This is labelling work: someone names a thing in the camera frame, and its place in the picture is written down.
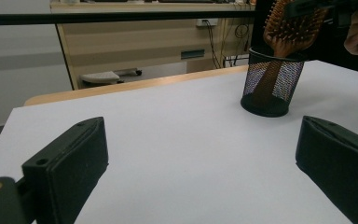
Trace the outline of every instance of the black mesh pencil cup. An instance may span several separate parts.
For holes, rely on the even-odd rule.
[[[287,114],[306,56],[294,53],[276,58],[269,47],[251,47],[249,51],[242,107],[263,117]]]

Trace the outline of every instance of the white object on floor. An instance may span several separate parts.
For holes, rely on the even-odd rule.
[[[112,71],[94,73],[94,74],[85,74],[85,75],[81,75],[80,78],[83,81],[87,81],[90,83],[112,83],[120,80],[120,76]]]

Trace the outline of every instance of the wall outlet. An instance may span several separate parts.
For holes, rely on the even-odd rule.
[[[208,21],[211,26],[217,25],[217,18],[216,19],[197,19],[196,25],[197,26],[207,26],[208,23],[205,21]]]

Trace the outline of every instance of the wall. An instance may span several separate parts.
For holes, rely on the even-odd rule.
[[[50,13],[49,0],[0,0],[0,14],[25,13]],[[69,90],[54,25],[0,26],[0,125],[27,99]]]

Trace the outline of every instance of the wooden hairbrush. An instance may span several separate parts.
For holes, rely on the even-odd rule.
[[[277,0],[266,19],[264,41],[273,49],[274,57],[286,58],[292,53],[310,47],[319,34],[327,9],[315,8],[313,14],[286,19],[284,7],[295,0]],[[271,61],[253,92],[253,103],[265,107],[274,90],[282,61]]]

